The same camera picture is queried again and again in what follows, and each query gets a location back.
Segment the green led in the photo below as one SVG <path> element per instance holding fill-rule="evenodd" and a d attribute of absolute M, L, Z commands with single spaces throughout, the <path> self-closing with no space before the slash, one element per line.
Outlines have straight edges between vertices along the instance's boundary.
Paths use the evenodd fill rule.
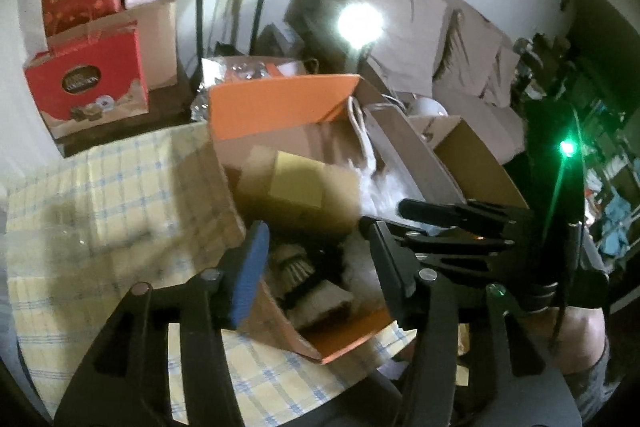
<path fill-rule="evenodd" d="M 578 147 L 573 140 L 564 140 L 560 144 L 560 152 L 565 158 L 573 158 Z"/>

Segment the brown box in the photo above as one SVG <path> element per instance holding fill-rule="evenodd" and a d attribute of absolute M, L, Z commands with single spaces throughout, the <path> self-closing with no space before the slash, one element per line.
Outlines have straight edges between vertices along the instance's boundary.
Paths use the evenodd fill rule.
<path fill-rule="evenodd" d="M 64 42 L 99 34 L 113 26 L 136 23 L 140 63 L 148 90 L 177 83 L 175 47 L 175 1 L 158 0 L 131 10 L 107 15 L 47 39 L 49 49 Z"/>
<path fill-rule="evenodd" d="M 334 166 L 346 166 L 349 160 L 356 165 L 362 162 L 360 144 L 344 111 L 351 94 L 365 108 L 366 127 L 376 153 L 403 175 L 415 197 L 444 204 L 463 201 L 464 194 L 526 206 L 506 172 L 462 119 L 457 119 L 455 126 L 449 124 L 449 136 L 438 137 L 436 155 L 421 137 L 429 122 L 410 122 L 357 76 L 315 75 L 236 82 L 210 90 L 212 139 L 239 208 L 244 204 L 238 193 L 241 169 L 256 146 Z M 239 114 L 247 118 L 238 118 Z M 265 153 L 264 161 L 264 170 L 269 171 L 273 153 Z M 492 190 L 484 190 L 485 185 Z M 306 330 L 302 337 L 265 283 L 258 289 L 254 317 L 277 325 L 278 347 L 321 363 L 363 344 L 392 322 L 384 309 L 325 323 Z"/>

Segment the yellow checkered cloth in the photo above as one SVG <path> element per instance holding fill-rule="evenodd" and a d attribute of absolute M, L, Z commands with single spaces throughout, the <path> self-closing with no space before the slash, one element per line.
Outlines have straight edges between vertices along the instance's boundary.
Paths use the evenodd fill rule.
<path fill-rule="evenodd" d="M 37 172 L 11 188 L 7 231 L 14 238 L 6 257 L 18 341 L 52 416 L 132 284 L 183 283 L 215 266 L 244 235 L 205 123 L 93 148 Z M 223 332 L 248 427 L 276 426 L 318 407 L 413 338 L 394 324 L 318 365 L 273 347 L 273 323 L 255 313 L 249 322 L 249 334 Z M 168 366 L 174 418 L 186 423 L 175 328 Z"/>

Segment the white pillow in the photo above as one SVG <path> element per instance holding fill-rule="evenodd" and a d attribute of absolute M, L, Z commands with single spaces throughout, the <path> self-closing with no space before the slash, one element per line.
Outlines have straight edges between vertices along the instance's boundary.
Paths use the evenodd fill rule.
<path fill-rule="evenodd" d="M 494 68 L 486 83 L 482 99 L 496 107 L 511 105 L 511 84 L 516 79 L 516 66 L 520 55 L 510 48 L 501 46 L 495 57 Z"/>
<path fill-rule="evenodd" d="M 462 0 L 445 0 L 455 9 L 437 81 L 471 96 L 481 96 L 502 45 L 502 35 Z"/>

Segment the sofa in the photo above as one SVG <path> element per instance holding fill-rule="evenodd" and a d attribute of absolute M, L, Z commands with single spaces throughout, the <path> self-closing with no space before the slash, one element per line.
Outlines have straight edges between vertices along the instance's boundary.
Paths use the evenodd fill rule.
<path fill-rule="evenodd" d="M 362 76 L 401 100 L 434 98 L 502 164 L 524 151 L 524 124 L 510 107 L 520 57 L 507 35 L 463 0 L 292 0 L 287 22 L 325 68 L 343 67 L 349 45 L 336 21 L 353 2 L 371 4 L 385 21 L 364 50 Z"/>

